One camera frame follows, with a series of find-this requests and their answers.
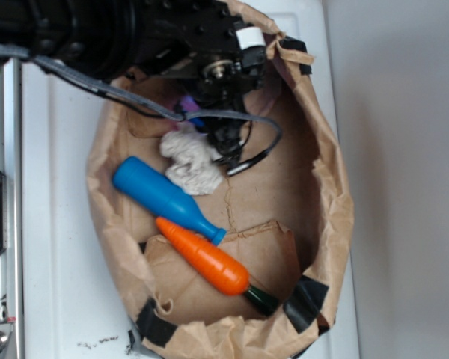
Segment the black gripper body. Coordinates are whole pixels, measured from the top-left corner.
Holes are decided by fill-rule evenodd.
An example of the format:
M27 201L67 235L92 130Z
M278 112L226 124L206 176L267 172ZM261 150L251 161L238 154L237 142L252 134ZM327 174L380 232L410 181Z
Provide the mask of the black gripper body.
M149 73L178 80L202 109L243 112L263 85L263 34L223 1L150 1L149 35Z

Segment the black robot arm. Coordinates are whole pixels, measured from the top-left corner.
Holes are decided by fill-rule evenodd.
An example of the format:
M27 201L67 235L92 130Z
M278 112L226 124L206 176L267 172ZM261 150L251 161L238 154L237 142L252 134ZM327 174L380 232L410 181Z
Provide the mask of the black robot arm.
M244 111L263 85L266 44L222 1L0 1L0 45L105 82L136 67L179 81L204 109Z

